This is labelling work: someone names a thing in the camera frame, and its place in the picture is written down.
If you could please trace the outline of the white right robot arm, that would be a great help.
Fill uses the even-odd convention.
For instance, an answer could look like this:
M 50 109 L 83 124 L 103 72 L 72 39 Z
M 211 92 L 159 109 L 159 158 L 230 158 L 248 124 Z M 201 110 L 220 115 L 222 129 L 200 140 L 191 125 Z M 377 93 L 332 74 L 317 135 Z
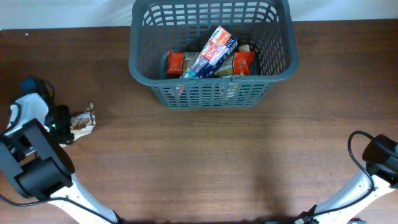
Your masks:
M 360 164 L 354 157 L 351 143 L 355 135 L 367 137 Z M 376 199 L 397 189 L 397 142 L 380 134 L 376 137 L 355 131 L 348 138 L 348 152 L 359 171 L 334 196 L 300 214 L 295 224 L 349 223 Z

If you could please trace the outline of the blue Kleenex tissue multipack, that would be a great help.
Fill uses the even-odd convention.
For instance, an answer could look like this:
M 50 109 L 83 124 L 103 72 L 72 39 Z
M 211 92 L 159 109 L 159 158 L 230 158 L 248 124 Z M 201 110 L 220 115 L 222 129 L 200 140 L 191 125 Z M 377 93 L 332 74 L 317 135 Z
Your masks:
M 237 45 L 237 38 L 218 26 L 193 64 L 182 73 L 180 78 L 203 79 L 213 77 Z

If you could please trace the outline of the red brown biscuit packet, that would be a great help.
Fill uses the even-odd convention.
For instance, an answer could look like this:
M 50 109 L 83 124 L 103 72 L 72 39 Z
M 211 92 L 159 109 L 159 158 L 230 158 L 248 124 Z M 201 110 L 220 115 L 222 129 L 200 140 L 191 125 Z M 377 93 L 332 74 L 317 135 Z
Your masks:
M 194 63 L 198 55 L 198 52 L 168 52 L 166 74 L 169 77 L 180 77 Z M 230 75 L 249 75 L 251 73 L 249 66 L 253 60 L 254 52 L 235 52 L 223 62 L 214 76 L 221 78 Z

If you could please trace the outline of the brown snack bag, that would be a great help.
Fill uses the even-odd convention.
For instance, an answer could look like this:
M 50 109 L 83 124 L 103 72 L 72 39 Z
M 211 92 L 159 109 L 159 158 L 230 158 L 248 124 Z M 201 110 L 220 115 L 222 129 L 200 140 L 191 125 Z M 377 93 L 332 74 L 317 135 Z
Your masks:
M 67 131 L 70 131 L 71 135 L 69 135 L 66 140 L 59 140 L 59 145 L 61 147 L 71 145 L 75 140 L 91 134 L 96 126 L 94 112 L 95 106 L 93 103 L 90 103 L 84 112 L 78 112 L 73 115 L 70 119 L 69 128 L 67 129 Z

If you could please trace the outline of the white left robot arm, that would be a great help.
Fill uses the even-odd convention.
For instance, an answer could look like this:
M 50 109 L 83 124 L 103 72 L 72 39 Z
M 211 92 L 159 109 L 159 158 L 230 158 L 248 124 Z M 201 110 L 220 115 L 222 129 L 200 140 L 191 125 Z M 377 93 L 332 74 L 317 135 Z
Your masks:
M 1 133 L 1 171 L 22 197 L 35 201 L 1 200 L 15 207 L 49 203 L 78 223 L 120 223 L 116 212 L 77 179 L 72 160 L 44 125 L 49 108 L 39 94 L 18 97 L 10 109 L 8 127 Z

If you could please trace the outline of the beige clear snack bag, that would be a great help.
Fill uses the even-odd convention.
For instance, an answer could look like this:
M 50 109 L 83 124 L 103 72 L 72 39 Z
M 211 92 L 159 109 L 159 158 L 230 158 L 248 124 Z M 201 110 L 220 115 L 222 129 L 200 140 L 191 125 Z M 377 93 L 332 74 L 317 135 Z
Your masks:
M 239 46 L 238 50 L 239 50 L 239 52 L 250 52 L 250 48 L 249 48 L 248 44 Z

